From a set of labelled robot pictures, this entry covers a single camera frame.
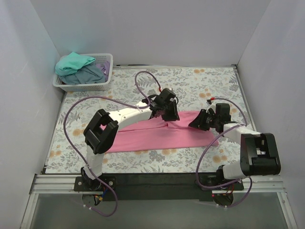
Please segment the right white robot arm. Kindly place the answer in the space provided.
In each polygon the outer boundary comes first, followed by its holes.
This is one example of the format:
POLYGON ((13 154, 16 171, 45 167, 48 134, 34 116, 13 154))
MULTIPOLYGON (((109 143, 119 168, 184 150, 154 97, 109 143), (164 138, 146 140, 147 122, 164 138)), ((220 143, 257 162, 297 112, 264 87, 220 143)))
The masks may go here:
POLYGON ((226 137, 240 146, 239 161, 220 166, 211 179, 204 178, 196 170, 196 184, 203 189, 228 189, 233 183, 251 176, 278 175, 281 163, 275 136, 271 133, 252 131, 244 124, 231 120, 230 106, 227 103, 213 104, 202 109, 189 127, 208 131, 213 128, 218 136, 208 145, 212 146, 220 137, 226 137))

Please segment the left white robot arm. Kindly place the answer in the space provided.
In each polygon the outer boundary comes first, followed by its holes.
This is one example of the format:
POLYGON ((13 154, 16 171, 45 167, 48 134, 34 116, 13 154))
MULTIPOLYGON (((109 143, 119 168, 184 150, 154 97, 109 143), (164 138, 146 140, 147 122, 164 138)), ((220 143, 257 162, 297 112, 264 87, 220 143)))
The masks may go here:
POLYGON ((101 187, 103 154, 112 147, 119 130, 159 116, 164 121, 178 121, 177 103, 176 94, 165 88, 159 95, 144 98, 131 108, 112 112, 98 110, 84 130, 87 144, 86 163, 81 168, 84 185, 92 191, 101 187))

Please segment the pink t shirt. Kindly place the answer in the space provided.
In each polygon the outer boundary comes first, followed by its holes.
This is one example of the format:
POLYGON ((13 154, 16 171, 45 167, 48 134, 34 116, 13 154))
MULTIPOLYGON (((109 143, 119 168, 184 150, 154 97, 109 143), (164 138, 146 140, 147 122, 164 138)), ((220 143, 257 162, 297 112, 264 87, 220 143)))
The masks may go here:
POLYGON ((198 114, 198 111, 180 111, 178 121, 165 122, 157 117, 129 125, 118 131, 108 152, 207 146, 214 139, 213 133, 188 126, 198 114))

